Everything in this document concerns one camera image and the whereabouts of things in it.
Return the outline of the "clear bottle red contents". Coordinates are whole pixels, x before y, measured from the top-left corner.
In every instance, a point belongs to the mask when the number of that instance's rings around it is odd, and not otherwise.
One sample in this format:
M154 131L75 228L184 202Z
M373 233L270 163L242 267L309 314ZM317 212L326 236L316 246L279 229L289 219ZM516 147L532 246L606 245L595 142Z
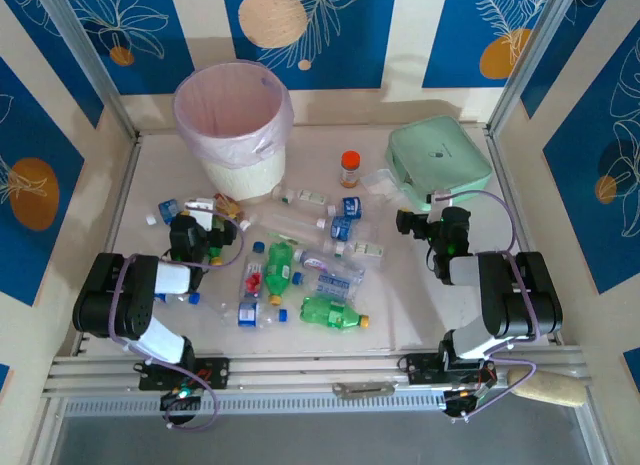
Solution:
M247 254L240 282L239 299L241 302L256 301L260 298L263 285L265 263L265 244L253 243Z

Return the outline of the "long clear bottle white label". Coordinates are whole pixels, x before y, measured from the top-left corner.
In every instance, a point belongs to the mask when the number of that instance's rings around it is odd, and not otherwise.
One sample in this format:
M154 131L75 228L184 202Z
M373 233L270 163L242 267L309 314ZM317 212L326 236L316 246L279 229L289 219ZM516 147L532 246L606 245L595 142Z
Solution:
M252 214L249 221L252 225L261 226L291 237L316 238L326 231L326 220L324 218L302 220L287 215L262 212Z

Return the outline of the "crushed clear bottle blue label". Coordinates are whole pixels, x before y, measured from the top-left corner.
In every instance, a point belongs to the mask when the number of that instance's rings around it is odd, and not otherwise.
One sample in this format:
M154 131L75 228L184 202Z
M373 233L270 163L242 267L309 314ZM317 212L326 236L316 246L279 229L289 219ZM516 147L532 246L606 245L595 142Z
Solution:
M220 320L224 325L247 329L266 329L289 321L288 311L256 301L223 304Z

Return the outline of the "small bottle white green label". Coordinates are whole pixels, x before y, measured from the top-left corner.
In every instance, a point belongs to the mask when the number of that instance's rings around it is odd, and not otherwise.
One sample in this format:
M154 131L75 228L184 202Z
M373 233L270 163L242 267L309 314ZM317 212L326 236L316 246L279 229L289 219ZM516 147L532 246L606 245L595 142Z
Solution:
M276 186L271 192L272 198L289 206L300 204L325 206L329 203L326 195L308 189L291 189L283 185Z

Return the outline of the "clear bottle pink blue label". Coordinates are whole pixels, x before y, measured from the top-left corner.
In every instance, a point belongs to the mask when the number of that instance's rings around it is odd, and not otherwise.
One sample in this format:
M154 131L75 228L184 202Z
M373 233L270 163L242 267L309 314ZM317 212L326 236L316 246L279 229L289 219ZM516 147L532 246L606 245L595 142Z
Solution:
M294 251L293 258L295 262L305 269L326 273L330 268L329 257L315 250L298 248Z

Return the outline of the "large clear bottle blue label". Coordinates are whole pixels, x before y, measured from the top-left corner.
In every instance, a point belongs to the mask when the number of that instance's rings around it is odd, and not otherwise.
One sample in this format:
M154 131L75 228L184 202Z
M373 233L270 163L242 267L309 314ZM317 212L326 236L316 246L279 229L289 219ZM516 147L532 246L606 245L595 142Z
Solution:
M293 273L291 283L307 295L353 303L362 283L362 275L335 274L315 268Z

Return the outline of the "white ribbed waste bin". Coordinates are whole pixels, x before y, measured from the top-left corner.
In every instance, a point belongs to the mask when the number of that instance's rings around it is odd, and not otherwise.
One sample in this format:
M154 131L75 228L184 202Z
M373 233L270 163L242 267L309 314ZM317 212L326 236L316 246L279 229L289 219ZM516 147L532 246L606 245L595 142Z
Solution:
M207 160L200 163L216 190L237 202L258 201L282 181L286 149L281 148L257 164L231 169Z

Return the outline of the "white bin with pink liner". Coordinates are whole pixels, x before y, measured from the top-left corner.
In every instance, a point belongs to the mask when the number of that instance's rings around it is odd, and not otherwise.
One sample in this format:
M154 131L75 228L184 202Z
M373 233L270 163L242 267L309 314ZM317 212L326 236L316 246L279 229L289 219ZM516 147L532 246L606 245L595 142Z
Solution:
M282 150L294 122L288 89L268 68L248 60L192 73L178 86L172 110L191 152L230 169Z

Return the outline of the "orange-capped pill bottle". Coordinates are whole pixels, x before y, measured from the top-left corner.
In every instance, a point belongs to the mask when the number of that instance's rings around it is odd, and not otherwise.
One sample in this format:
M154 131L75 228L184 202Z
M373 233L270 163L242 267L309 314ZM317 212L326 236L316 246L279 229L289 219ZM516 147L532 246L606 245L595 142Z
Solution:
M360 154L354 150L348 150L342 154L340 183L343 187L354 188L357 186L360 162Z

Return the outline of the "black left connector board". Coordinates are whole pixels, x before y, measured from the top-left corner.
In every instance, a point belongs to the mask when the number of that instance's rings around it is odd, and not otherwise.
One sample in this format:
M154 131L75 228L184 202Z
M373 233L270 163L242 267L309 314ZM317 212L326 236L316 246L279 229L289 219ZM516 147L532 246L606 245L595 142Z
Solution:
M200 405L201 395L188 387L174 388L160 399L161 411L196 411L200 409Z

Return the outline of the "black connector board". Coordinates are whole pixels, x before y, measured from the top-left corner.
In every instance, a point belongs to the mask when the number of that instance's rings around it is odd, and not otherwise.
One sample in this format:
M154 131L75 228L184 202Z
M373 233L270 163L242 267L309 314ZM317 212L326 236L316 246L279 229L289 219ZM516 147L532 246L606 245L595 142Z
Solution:
M481 386L476 390L445 391L444 413L452 419L468 416L479 407L480 402L487 393L488 388L485 386Z
M200 405L201 395L188 387L174 388L160 399L161 411L196 411L200 409Z

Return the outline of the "metal latch plate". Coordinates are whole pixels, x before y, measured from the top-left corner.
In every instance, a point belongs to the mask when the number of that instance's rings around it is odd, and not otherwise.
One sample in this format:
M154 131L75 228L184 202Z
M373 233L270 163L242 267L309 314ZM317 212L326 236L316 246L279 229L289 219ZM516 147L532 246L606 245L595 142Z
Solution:
M392 396L397 385L394 381L339 382L332 385L332 392L342 400L361 400Z

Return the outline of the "black right connector board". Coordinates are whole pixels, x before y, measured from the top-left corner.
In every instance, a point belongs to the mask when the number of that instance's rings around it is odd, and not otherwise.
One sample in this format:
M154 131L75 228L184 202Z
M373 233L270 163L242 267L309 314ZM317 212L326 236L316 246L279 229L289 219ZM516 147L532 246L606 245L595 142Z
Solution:
M468 416L479 407L480 402L487 393L488 388L485 386L481 386L476 390L445 391L444 413L452 419Z

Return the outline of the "beige foam roller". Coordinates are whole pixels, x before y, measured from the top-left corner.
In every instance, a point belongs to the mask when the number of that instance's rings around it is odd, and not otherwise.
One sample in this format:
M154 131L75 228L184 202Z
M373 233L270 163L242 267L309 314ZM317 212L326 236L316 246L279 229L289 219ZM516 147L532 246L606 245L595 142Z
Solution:
M515 384L528 373L524 368L510 369L507 372L507 384L512 387L514 395L572 408L581 407L587 401L587 389L578 378L547 371L536 371L531 378L516 387Z

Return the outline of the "aluminium side rail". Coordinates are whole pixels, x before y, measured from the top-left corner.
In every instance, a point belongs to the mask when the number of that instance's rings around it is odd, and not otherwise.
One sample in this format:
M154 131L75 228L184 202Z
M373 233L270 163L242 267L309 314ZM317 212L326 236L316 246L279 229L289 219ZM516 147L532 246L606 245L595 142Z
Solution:
M535 342L545 339L559 344L562 342L559 332L563 324L563 312L553 281L542 254L532 250L532 242L526 231L517 193L499 142L489 138L486 130L484 135L496 179L506 202L513 235L513 244L504 253L507 274L512 280L512 291L500 296L499 307L507 316L506 333L518 341Z
M115 249L141 151L141 140L98 157L82 172L83 185L72 200L68 281L78 296L97 256Z

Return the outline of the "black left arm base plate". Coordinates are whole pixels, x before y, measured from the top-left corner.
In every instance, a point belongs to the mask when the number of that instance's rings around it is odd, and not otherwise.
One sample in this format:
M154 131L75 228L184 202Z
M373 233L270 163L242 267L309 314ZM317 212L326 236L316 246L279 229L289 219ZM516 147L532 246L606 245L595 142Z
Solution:
M201 385L183 373L157 364L138 362L134 364L133 370L139 374L138 387L142 391L168 392L182 386L202 389ZM229 360L220 357L197 358L193 373L206 381L212 389L225 389L229 378Z

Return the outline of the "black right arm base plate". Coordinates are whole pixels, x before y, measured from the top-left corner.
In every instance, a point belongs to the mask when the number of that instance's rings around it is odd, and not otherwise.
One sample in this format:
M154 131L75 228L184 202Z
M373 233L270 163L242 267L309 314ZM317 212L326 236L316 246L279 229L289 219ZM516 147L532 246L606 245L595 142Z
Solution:
M410 353L398 360L398 368L410 385L494 385L496 372L484 359L459 359L445 353Z

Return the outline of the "aluminium front rail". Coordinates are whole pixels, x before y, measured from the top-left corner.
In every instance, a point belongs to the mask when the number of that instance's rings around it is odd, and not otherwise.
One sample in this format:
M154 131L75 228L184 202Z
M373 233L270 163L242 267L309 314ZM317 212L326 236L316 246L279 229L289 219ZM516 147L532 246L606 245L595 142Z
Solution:
M587 389L591 377L577 347L533 347L506 351L494 359L497 382L487 385L410 385L398 368L404 354L371 356L230 357L227 387L201 395L200 409L169 412L160 410L160 399L168 392L142 391L142 362L132 356L62 357L53 361L42 392L44 403L65 416L162 416L208 418L212 415L435 411L445 409L444 392L476 390L488 393L480 403L507 389L510 369L547 371L578 378ZM394 381L395 393L388 397L342 400L332 392L339 382Z

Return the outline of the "aluminium frame post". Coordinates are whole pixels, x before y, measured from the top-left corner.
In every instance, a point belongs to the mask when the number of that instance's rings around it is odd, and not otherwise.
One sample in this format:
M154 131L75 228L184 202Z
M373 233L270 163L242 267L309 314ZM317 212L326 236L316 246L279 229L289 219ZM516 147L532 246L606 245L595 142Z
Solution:
M524 51L486 123L486 135L489 138L496 139L500 134L572 2L573 0L549 0L541 11Z
M120 99L120 94L68 0L40 0L76 62L121 131L133 142L138 131Z

